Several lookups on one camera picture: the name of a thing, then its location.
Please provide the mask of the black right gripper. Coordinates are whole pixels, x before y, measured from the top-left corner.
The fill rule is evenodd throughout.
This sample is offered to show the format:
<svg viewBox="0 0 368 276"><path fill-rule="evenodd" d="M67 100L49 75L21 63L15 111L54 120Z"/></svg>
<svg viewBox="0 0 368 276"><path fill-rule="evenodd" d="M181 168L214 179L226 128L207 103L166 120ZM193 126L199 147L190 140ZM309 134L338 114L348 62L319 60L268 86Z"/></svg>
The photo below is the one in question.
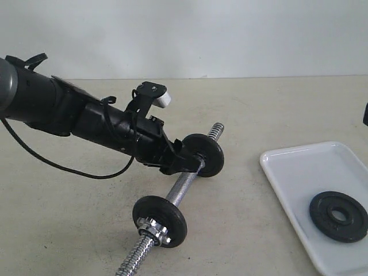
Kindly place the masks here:
<svg viewBox="0 0 368 276"><path fill-rule="evenodd" d="M364 112L364 115L363 115L363 120L362 122L365 124L365 125L368 125L368 103L366 104L366 107L365 107L365 112Z"/></svg>

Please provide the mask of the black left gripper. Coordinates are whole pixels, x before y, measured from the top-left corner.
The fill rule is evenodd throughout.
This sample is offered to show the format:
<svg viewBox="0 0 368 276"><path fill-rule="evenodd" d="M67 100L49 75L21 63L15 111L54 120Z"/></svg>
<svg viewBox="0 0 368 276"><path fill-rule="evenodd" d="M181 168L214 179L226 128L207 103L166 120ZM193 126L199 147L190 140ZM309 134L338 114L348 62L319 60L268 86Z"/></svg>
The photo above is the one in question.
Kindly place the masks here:
<svg viewBox="0 0 368 276"><path fill-rule="evenodd" d="M196 173L203 163L199 155L182 157L181 140L169 140L163 121L139 118L132 113L120 117L120 152L149 167L158 167L164 175Z"/></svg>

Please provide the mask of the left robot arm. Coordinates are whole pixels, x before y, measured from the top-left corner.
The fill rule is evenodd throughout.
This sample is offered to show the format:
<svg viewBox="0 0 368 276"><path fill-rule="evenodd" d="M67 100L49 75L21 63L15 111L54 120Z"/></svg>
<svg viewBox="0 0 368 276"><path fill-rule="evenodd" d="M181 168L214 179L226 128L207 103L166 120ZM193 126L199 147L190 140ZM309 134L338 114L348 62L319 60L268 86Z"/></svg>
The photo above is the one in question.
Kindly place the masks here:
<svg viewBox="0 0 368 276"><path fill-rule="evenodd" d="M119 110L114 96L99 99L66 80L37 73L46 58L41 53L28 60L14 56L1 60L1 119L55 136L74 135L166 175L198 170L199 158L180 140L169 140L160 119L147 117L151 106L169 104L165 86L143 82L132 91L126 109Z"/></svg>

